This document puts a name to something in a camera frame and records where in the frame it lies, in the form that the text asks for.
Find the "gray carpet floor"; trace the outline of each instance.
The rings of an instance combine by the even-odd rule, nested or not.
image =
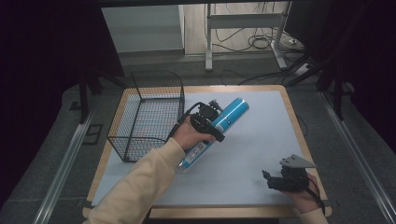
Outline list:
[[[131,58],[122,58],[121,62],[126,74],[126,78],[122,81],[126,83],[130,81],[128,76],[131,71],[171,71],[181,77],[185,86],[236,85],[246,78],[278,71],[276,61],[271,54],[256,54],[251,58],[238,55],[215,56],[214,70],[209,73],[205,71],[205,63],[200,57],[178,62],[165,60],[163,63],[150,59],[134,63],[136,61]],[[285,80],[290,78],[293,78],[293,75],[285,77]],[[283,77],[261,77],[245,84],[281,84],[283,79]],[[311,77],[295,87],[287,88],[287,92],[332,204],[332,215],[328,220],[330,223],[387,223],[315,89],[316,79],[317,77]],[[85,144],[78,151],[49,223],[84,221],[82,206],[122,95],[122,88],[119,86],[105,79],[101,79],[101,82],[105,87],[104,92],[96,96],[90,95],[90,101],[96,99],[97,102],[91,124],[103,125],[99,141],[90,145],[92,138],[85,137]],[[0,213],[0,223],[32,223],[78,126],[80,112],[70,110],[74,102],[79,102],[77,86],[64,93],[63,107],[58,118],[35,160],[5,203]],[[350,103],[349,96],[343,98],[342,109],[345,123],[359,145],[361,153],[390,198],[394,200],[396,198],[395,154]],[[150,221],[150,223],[247,224],[277,222],[301,223],[298,218]]]

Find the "human arm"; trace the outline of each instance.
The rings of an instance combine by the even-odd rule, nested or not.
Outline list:
[[[152,149],[88,214],[89,223],[141,223],[154,200],[171,185],[185,149],[200,141],[214,141],[196,132],[186,118],[163,147]]]
[[[309,181],[309,188],[319,195],[318,192],[318,181],[317,179],[308,174]],[[297,210],[299,211],[300,219],[304,224],[326,224],[328,223],[326,217],[323,215],[322,210],[315,199],[309,195],[306,191],[302,192],[288,192],[288,191],[281,191],[284,194],[288,195],[294,202]]]

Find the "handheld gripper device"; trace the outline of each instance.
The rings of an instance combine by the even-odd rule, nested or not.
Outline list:
[[[202,103],[198,103],[198,105],[200,106],[200,111],[191,115],[192,127],[199,133],[214,135],[219,142],[224,140],[223,134],[249,109],[248,103],[239,97],[233,100],[224,110],[219,107],[216,101],[211,101],[209,105]],[[190,111],[187,111],[185,115],[190,114],[194,107],[196,105]],[[203,141],[186,150],[186,156],[178,165],[178,170],[186,171],[189,169],[212,144]]]

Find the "white desk frame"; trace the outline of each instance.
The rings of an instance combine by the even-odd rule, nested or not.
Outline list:
[[[271,43],[271,48],[275,54],[276,61],[281,70],[287,69],[285,60],[279,51],[279,41],[282,31],[288,18],[291,1],[289,1],[282,13],[270,14],[236,14],[236,15],[212,15],[210,4],[206,7],[206,52],[205,52],[205,69],[213,69],[213,50],[212,50],[212,29],[233,29],[233,28],[268,28],[277,27],[275,40]]]

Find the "person's left hand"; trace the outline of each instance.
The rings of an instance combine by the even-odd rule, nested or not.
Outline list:
[[[191,125],[190,116],[186,117],[172,136],[178,144],[187,150],[201,141],[214,142],[216,138],[209,133],[198,133]]]

